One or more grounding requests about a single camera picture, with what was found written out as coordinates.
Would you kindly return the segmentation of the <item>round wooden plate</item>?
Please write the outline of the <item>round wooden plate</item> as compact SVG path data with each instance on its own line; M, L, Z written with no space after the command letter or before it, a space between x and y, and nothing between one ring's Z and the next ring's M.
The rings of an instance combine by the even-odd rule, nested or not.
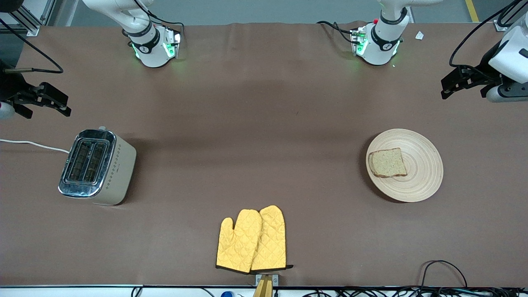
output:
M380 150L400 148L406 176L376 177L370 168L369 156ZM373 184L387 197L415 203L432 197L443 181L441 155L431 141L407 129L391 129L380 133L368 145L365 163Z

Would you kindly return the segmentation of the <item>brown bread slice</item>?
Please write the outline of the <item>brown bread slice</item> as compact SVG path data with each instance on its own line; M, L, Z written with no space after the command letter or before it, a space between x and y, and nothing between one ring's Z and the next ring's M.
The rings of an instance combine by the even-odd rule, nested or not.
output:
M405 177L408 175L400 147L373 151L368 155L368 166L376 177Z

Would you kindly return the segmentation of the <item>cream and chrome toaster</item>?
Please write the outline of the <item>cream and chrome toaster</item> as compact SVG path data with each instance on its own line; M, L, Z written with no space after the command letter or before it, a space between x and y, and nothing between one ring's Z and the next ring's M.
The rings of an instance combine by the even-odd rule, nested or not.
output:
M96 205L119 205L126 197L136 149L105 127L81 131L72 144L59 192Z

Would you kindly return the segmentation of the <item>metal mounting plate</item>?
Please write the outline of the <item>metal mounting plate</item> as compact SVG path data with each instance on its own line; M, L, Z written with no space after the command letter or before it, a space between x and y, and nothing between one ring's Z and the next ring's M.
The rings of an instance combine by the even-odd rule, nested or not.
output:
M269 278L271 280L272 286L279 286L279 275L275 273L264 273L255 275L255 287L258 286L262 278Z

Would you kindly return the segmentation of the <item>brown table cover mat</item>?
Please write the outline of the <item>brown table cover mat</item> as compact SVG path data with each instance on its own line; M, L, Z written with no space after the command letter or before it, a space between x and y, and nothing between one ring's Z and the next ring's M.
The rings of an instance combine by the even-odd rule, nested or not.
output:
M0 120L0 138L68 150L105 126L137 162L124 203L105 207L59 193L66 154L0 144L0 284L246 285L215 268L219 226L277 205L285 285L417 285L443 259L470 286L528 286L528 103L441 98L473 28L411 24L391 63L370 66L321 25L188 26L181 59L159 69L119 28L42 28L31 42L64 73L25 79L66 93L71 116L35 107ZM368 176L368 145L398 128L441 155L426 200Z

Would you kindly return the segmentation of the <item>yellow quilted oven mitt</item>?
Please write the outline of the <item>yellow quilted oven mitt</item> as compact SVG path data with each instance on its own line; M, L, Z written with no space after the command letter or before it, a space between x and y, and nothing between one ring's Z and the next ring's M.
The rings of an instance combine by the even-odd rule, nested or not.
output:
M286 263L285 220L276 205L264 207L259 211L262 217L262 231L259 235L256 256L251 265L251 274L291 269Z
M230 217L222 220L215 267L249 274L253 258L257 253L261 231L262 217L253 209L241 210L236 221Z

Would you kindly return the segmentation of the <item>aluminium frame profile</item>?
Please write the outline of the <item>aluminium frame profile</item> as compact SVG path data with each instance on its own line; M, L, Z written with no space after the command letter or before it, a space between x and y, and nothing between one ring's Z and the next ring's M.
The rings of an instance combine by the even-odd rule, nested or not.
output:
M16 32L37 36L39 29L51 25L67 0L0 0L0 31L7 32L6 23Z

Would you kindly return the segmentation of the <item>right arm base connector bracket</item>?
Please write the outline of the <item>right arm base connector bracket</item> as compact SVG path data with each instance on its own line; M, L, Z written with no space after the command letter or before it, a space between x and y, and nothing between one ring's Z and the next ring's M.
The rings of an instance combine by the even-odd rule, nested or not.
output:
M182 41L182 31L164 26L163 47L169 59L177 58Z

